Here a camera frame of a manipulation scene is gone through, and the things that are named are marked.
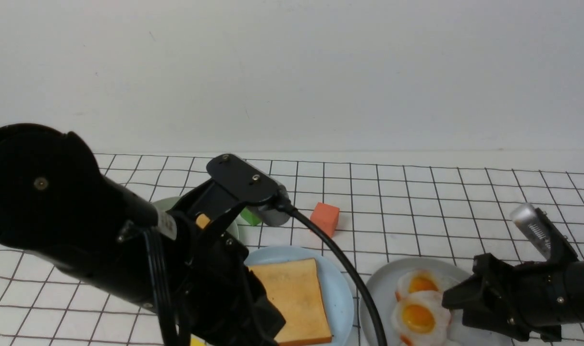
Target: screw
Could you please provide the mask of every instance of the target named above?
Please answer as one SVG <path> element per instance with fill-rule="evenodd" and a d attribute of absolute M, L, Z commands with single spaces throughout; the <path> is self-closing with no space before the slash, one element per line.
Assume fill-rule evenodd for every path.
<path fill-rule="evenodd" d="M 37 177 L 33 182 L 33 186 L 35 186 L 36 190 L 44 191 L 48 188 L 48 180 L 44 177 Z"/>

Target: toast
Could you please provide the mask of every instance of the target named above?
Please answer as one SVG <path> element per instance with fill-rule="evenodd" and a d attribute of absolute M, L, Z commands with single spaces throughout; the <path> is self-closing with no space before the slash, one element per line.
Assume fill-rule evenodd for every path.
<path fill-rule="evenodd" d="M 268 300 L 286 324 L 274 338 L 280 346 L 305 346 L 332 341 L 315 259 L 250 266 L 266 289 Z"/>

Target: red block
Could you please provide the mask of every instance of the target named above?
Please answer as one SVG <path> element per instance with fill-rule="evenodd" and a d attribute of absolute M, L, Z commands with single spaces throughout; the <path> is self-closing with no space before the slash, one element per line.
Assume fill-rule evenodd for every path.
<path fill-rule="evenodd" d="M 332 238 L 338 224 L 338 212 L 339 208 L 318 202 L 313 213 L 311 213 L 311 221 Z"/>

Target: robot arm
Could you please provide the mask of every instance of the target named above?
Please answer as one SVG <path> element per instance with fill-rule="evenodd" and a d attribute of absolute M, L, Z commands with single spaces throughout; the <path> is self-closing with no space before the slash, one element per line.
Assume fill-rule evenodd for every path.
<path fill-rule="evenodd" d="M 207 169 L 210 180 L 163 212 L 103 177 L 74 133 L 2 127 L 0 243 L 156 312 L 167 346 L 187 346 L 190 332 L 218 346 L 274 346 L 285 320 L 225 230 L 245 207 L 285 223 L 271 208 L 285 187 L 233 155 Z"/>
<path fill-rule="evenodd" d="M 584 261 L 539 208 L 523 204 L 511 214 L 544 262 L 512 266 L 491 254 L 473 260 L 473 275 L 444 293 L 442 305 L 463 309 L 465 326 L 518 341 L 529 333 L 561 341 L 562 324 L 584 322 Z"/>

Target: grid tablecloth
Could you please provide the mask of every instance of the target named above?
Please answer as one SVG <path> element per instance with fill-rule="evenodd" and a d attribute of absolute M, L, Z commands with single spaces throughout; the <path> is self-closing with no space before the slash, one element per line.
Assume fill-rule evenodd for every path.
<path fill-rule="evenodd" d="M 101 173 L 155 201 L 179 196 L 208 179 L 209 158 L 96 155 Z M 287 186 L 306 215 L 316 202 L 341 210 L 334 240 L 360 275 L 410 256 L 471 271 L 476 254 L 517 264 L 544 258 L 508 220 L 520 202 L 547 212 L 584 259 L 584 173 L 382 164 L 248 160 Z M 239 222 L 255 250 L 295 245 L 332 252 L 300 223 L 280 227 Z M 358 294 L 349 276 L 351 291 Z M 584 346 L 584 324 L 564 326 L 563 346 Z M 355 319 L 347 343 L 366 345 Z M 544 344 L 537 338 L 531 344 Z M 156 316 L 110 296 L 19 250 L 0 246 L 0 346 L 160 346 Z"/>

